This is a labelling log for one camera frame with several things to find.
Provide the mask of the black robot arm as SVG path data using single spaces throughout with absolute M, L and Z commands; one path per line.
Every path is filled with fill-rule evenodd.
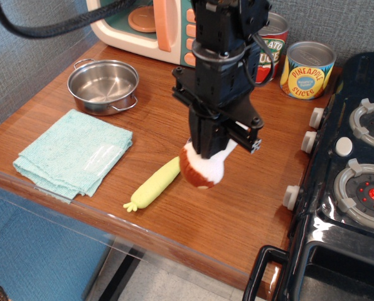
M 268 1 L 192 1 L 195 69 L 173 70 L 174 97 L 189 108 L 193 149 L 204 159 L 234 141 L 249 152 L 260 147 L 264 126 L 250 95 L 256 83 L 259 30 L 268 23 Z

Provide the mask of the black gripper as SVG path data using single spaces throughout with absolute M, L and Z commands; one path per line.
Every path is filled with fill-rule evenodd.
M 194 41 L 195 69 L 177 67 L 173 95 L 189 108 L 193 148 L 204 159 L 226 159 L 238 145 L 253 153 L 260 147 L 264 121 L 250 95 L 255 87 L 260 47 L 241 44 L 224 53 Z

